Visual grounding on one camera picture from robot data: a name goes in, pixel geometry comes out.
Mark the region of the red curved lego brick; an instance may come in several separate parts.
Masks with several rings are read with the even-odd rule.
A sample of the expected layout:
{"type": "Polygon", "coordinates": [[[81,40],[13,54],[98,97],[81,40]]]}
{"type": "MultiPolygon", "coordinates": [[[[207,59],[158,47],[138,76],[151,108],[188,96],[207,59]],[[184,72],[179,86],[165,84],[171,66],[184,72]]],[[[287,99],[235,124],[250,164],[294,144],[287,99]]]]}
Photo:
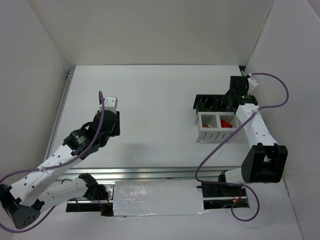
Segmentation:
{"type": "Polygon", "coordinates": [[[232,124],[230,124],[229,122],[221,119],[220,120],[220,124],[222,128],[233,128],[234,126],[232,124]]]}

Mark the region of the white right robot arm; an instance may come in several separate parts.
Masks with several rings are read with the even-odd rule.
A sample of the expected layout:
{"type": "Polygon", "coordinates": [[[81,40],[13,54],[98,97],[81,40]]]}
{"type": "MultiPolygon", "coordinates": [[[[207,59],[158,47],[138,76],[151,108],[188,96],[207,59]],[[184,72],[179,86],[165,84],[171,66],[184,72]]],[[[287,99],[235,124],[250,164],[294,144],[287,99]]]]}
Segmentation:
{"type": "Polygon", "coordinates": [[[278,183],[283,175],[288,150],[279,145],[268,130],[251,90],[258,85],[249,76],[231,76],[222,101],[240,121],[248,139],[249,151],[241,167],[221,172],[218,181],[230,184],[278,183]]]}

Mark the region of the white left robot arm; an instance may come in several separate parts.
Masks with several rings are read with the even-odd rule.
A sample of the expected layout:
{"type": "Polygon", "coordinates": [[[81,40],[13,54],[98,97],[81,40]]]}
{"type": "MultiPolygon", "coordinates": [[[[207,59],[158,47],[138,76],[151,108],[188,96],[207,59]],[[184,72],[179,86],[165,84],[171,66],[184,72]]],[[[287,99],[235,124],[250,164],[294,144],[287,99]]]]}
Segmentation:
{"type": "Polygon", "coordinates": [[[0,203],[17,231],[25,231],[44,211],[75,199],[110,200],[111,191],[89,173],[81,173],[61,185],[54,182],[67,170],[120,135],[120,113],[99,110],[93,121],[72,131],[46,161],[11,184],[0,185],[0,203]]]}

